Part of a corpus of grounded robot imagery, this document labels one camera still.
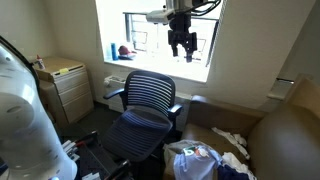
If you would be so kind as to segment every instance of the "mesh chair back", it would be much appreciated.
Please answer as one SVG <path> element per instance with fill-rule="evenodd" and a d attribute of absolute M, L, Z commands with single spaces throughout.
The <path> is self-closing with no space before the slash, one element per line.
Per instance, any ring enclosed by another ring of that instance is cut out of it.
<path fill-rule="evenodd" d="M 168 117 L 168 108 L 174 105 L 175 83 L 163 74 L 149 71 L 131 72 L 125 83 L 126 95 L 122 97 L 127 106 L 145 106 L 158 110 Z"/>

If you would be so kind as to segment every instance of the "brown couch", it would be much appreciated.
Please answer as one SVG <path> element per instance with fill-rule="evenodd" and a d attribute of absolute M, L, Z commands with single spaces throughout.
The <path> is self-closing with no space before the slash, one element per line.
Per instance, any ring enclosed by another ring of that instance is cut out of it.
<path fill-rule="evenodd" d="M 300 76 L 271 113 L 194 96 L 182 139 L 204 142 L 221 155 L 232 152 L 259 180 L 320 179 L 319 117 L 320 88 Z M 250 160 L 212 127 L 245 137 Z M 173 159 L 164 179 L 174 179 Z"/>

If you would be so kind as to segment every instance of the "window sill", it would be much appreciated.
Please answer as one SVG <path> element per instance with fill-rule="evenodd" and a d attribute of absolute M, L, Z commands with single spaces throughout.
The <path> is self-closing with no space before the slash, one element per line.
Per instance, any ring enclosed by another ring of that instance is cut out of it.
<path fill-rule="evenodd" d="M 110 60 L 105 63 L 143 69 L 158 72 L 169 76 L 205 83 L 209 74 L 209 68 L 197 62 L 187 63 L 185 60 L 174 60 L 173 58 L 155 58 L 148 56 L 137 56 L 134 60 Z"/>

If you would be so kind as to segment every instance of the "white robot body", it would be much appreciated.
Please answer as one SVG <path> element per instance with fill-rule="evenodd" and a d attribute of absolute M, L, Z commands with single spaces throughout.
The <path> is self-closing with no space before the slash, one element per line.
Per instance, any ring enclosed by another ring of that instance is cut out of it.
<path fill-rule="evenodd" d="M 72 180 L 77 166 L 64 152 L 38 97 L 34 77 L 0 44 L 0 180 Z"/>

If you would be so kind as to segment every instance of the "couch cushion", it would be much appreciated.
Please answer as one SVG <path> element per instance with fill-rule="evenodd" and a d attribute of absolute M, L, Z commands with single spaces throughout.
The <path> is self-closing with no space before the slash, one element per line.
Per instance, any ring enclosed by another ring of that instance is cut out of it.
<path fill-rule="evenodd" d="M 248 161 L 240 153 L 237 147 L 231 144 L 225 137 L 213 132 L 210 128 L 203 128 L 194 124 L 187 124 L 181 139 L 201 141 L 212 147 L 221 156 L 224 152 L 231 152 L 241 163 L 248 164 Z"/>
<path fill-rule="evenodd" d="M 305 108 L 282 105 L 253 129 L 248 151 L 258 179 L 319 179 L 320 120 Z"/>

